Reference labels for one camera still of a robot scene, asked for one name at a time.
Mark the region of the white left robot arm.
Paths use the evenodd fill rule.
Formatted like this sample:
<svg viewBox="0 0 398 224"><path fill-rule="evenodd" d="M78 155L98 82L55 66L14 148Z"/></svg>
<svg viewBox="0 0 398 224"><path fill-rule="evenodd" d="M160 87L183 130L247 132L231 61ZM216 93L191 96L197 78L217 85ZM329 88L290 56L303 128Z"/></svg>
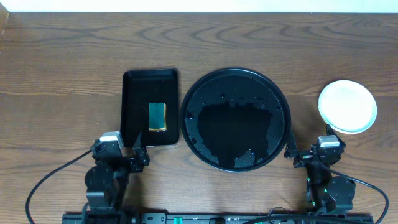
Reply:
<svg viewBox="0 0 398 224"><path fill-rule="evenodd" d="M90 150L96 165L85 175L90 213L83 215L83 223L134 223L137 220L133 212L123 209L122 203L129 176L141 173L150 162L141 139L139 134L132 156L122 154L124 143L119 131L104 133L94 141Z"/></svg>

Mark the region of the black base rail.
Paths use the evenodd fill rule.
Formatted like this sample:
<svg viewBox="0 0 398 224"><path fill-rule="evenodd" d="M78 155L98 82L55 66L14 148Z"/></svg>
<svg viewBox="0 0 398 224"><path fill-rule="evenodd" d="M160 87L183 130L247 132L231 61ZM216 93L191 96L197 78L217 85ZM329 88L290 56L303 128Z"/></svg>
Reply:
<svg viewBox="0 0 398 224"><path fill-rule="evenodd" d="M166 214L166 213L142 213L134 214L132 217L122 217L117 215L98 215L87 212L85 222L82 214L64 214L62 224L78 223L128 223L128 224L241 224L254 219L260 219L261 215L187 215L187 214ZM357 223L374 223L373 217L368 215L340 216L335 218L345 218L345 220ZM263 224L285 224L285 223L330 223L327 221L306 221L292 219L276 219L270 221L260 221Z"/></svg>

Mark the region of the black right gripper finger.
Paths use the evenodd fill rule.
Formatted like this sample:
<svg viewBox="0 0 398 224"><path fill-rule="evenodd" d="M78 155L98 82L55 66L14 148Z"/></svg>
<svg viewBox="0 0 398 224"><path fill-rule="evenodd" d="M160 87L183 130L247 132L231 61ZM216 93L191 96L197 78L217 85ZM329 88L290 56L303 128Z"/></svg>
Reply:
<svg viewBox="0 0 398 224"><path fill-rule="evenodd" d="M297 144L295 141L294 133L292 130L289 131L287 143L285 147L284 157L294 158L298 154Z"/></svg>
<svg viewBox="0 0 398 224"><path fill-rule="evenodd" d="M339 141L339 147L346 147L346 144L338 137L338 135L334 132L333 128L327 124L326 125L326 133L328 136L335 136Z"/></svg>

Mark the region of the black rectangular tray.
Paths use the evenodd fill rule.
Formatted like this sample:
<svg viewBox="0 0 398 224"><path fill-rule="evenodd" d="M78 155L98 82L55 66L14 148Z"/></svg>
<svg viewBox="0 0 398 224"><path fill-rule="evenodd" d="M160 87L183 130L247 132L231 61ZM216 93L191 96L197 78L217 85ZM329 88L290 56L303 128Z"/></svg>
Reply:
<svg viewBox="0 0 398 224"><path fill-rule="evenodd" d="M149 103L166 104L166 131L149 131ZM178 73L175 69L125 72L120 127L124 145L133 147L140 132L144 146L176 144L179 140L178 106Z"/></svg>

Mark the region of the mint plate with two drops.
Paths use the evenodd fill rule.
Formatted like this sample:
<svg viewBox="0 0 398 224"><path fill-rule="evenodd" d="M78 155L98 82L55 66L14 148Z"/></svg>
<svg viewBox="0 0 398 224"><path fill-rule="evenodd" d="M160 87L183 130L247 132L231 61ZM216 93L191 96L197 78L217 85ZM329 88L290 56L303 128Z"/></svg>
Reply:
<svg viewBox="0 0 398 224"><path fill-rule="evenodd" d="M337 80L324 87L318 97L318 111L326 124L344 134L362 133L377 118L371 92L351 80Z"/></svg>

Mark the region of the round black tray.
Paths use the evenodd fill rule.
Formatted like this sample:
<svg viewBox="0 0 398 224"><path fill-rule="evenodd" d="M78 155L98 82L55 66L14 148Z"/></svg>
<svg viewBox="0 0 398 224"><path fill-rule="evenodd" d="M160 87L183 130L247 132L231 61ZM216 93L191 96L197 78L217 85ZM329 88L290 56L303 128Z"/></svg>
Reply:
<svg viewBox="0 0 398 224"><path fill-rule="evenodd" d="M180 129L204 163L247 172L270 163L286 147L292 118L285 96L270 78L224 68L201 77L188 90Z"/></svg>

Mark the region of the yellow sponge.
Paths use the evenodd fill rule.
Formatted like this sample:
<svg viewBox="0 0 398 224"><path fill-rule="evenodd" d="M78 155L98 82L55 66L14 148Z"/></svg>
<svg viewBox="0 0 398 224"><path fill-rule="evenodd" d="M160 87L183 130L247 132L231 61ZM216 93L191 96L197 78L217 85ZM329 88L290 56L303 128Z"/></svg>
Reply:
<svg viewBox="0 0 398 224"><path fill-rule="evenodd" d="M166 104L149 103L149 131L161 132L167 130Z"/></svg>

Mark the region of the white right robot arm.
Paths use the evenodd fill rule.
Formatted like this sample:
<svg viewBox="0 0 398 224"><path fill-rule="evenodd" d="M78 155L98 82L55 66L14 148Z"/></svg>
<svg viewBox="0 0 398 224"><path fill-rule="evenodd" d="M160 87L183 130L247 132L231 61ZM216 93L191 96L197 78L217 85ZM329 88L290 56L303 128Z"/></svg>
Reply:
<svg viewBox="0 0 398 224"><path fill-rule="evenodd" d="M341 159L346 144L336 135L330 125L326 135L318 137L309 150L298 150L293 132L289 133L284 157L293 159L295 168L307 172L307 213L345 217L353 209L356 184L340 175L332 176L330 166Z"/></svg>

